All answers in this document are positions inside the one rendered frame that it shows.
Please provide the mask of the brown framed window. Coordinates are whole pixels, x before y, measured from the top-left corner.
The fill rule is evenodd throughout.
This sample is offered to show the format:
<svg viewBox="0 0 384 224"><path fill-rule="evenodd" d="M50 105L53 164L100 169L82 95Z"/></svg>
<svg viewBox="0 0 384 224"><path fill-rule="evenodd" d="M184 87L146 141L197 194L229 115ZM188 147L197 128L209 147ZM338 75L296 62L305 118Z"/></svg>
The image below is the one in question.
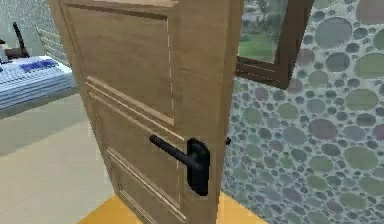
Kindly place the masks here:
<svg viewBox="0 0 384 224"><path fill-rule="evenodd" d="M287 89L314 0L243 0L236 75Z"/></svg>

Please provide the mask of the light wooden room door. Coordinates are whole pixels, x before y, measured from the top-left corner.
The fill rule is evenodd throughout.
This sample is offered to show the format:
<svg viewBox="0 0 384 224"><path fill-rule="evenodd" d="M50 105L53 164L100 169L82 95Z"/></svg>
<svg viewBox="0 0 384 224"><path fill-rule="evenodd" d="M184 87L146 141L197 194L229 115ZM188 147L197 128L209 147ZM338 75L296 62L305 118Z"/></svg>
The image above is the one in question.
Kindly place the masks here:
<svg viewBox="0 0 384 224"><path fill-rule="evenodd" d="M216 224L242 0L47 0L115 194L142 224ZM210 151L209 192L149 141Z"/></svg>

